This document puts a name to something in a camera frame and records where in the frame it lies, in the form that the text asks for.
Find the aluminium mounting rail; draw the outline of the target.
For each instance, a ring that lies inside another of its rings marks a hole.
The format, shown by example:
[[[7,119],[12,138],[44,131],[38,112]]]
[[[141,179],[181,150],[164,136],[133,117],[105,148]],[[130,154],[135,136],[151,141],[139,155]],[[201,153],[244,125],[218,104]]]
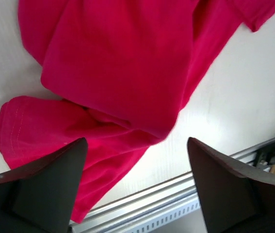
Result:
[[[149,210],[152,204],[163,201],[164,198],[174,198],[176,194],[183,191],[188,191],[190,194],[195,193],[192,171],[96,208],[84,220],[102,218],[104,221],[109,221],[112,218],[124,217],[125,215],[135,217]]]

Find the pink t shirt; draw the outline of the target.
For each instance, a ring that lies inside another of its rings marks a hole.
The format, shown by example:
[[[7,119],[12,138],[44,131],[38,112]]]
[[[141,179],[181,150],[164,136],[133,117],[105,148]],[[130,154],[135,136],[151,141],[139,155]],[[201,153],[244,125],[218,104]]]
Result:
[[[17,18],[42,85],[0,109],[10,168],[78,138],[88,153],[71,219],[81,222],[179,112],[241,24],[256,32],[275,0],[21,0]]]

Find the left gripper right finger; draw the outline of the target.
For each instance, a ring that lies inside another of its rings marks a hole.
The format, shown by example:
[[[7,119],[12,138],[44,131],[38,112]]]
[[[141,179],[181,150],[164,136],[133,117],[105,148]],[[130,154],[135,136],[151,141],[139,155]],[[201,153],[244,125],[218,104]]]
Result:
[[[188,155],[210,233],[275,233],[275,174],[222,154],[196,138]]]

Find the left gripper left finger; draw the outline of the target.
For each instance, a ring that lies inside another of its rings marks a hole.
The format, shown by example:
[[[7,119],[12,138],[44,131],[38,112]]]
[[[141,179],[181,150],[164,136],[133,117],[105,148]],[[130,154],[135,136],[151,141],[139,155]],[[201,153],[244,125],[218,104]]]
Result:
[[[0,173],[0,233],[65,233],[71,218],[87,141]]]

